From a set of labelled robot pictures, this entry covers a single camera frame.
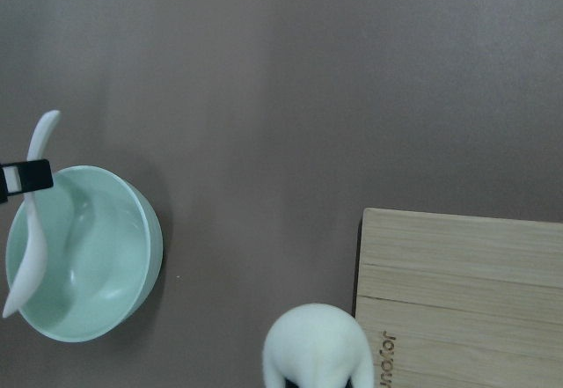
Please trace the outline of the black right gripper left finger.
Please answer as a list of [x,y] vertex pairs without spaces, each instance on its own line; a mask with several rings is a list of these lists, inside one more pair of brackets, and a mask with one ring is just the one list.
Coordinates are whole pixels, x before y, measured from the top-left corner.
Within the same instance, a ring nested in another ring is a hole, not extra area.
[[283,386],[285,388],[299,388],[299,384],[297,384],[296,382],[292,381],[291,379],[284,377],[283,378],[284,382],[283,382]]

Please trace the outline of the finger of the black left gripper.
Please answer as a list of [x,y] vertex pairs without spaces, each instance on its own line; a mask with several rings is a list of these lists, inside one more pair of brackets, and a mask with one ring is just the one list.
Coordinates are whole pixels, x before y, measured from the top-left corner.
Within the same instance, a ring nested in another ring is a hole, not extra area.
[[6,203],[13,195],[49,189],[53,186],[53,173],[46,159],[1,164],[1,203]]

